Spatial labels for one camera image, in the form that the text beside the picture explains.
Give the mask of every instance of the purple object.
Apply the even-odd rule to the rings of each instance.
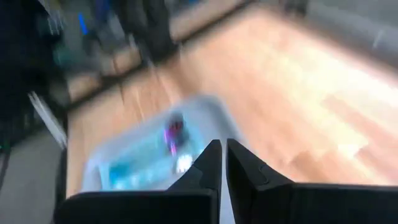
[[[172,116],[165,129],[164,138],[171,154],[175,156],[177,148],[182,146],[186,140],[184,121],[181,114],[175,114]]]

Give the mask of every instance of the blue object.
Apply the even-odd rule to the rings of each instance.
[[[85,24],[85,19],[83,17],[83,14],[79,13],[78,17],[79,17],[81,32],[83,33],[83,35],[86,35],[88,33],[88,30]]]
[[[103,190],[146,190],[175,174],[180,156],[196,159],[204,150],[201,136],[195,127],[185,128],[189,139],[179,147],[176,155],[170,153],[164,139],[164,129],[129,146],[118,158],[99,167]]]

